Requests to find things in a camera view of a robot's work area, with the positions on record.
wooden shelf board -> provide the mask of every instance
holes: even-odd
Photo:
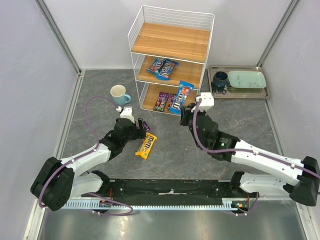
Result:
[[[137,76],[138,81],[178,86],[180,80],[184,80],[188,83],[193,84],[195,89],[199,88],[203,67],[202,64],[188,61],[179,61],[179,65],[175,69],[173,69],[173,71],[169,75],[170,80],[165,81],[156,78],[155,74],[147,71],[154,60],[154,56],[145,56],[140,72]]]
[[[205,63],[209,39],[209,30],[145,22],[131,51]]]
[[[175,86],[165,86],[165,85],[159,85],[159,84],[149,84],[148,90],[146,92],[142,108],[147,110],[153,110],[155,112],[162,113],[161,111],[154,110],[154,107],[156,105],[156,102],[159,97],[160,92],[169,93],[169,94],[176,94],[178,91],[178,88]],[[193,90],[191,94],[186,98],[183,105],[188,105],[189,103],[192,103],[195,101],[195,97],[197,95],[197,91]],[[164,112],[169,114],[176,114],[171,111],[168,111],[168,105],[169,100],[165,104]]]

metal tray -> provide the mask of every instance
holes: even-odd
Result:
[[[217,99],[265,99],[269,95],[268,83],[265,88],[237,88],[228,86],[225,94],[213,92],[212,79],[216,72],[225,72],[228,74],[230,71],[255,71],[261,72],[263,70],[259,66],[209,66],[208,79],[210,92]]]

top shelf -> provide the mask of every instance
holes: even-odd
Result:
[[[210,34],[206,29],[144,22],[131,51],[204,64]]]

light blue mug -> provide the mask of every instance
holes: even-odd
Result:
[[[126,88],[122,85],[115,85],[110,90],[113,100],[119,106],[125,105],[131,101],[131,96],[126,94]]]

light green plate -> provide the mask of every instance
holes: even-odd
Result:
[[[233,88],[263,89],[267,86],[265,76],[259,71],[230,71],[228,78]]]

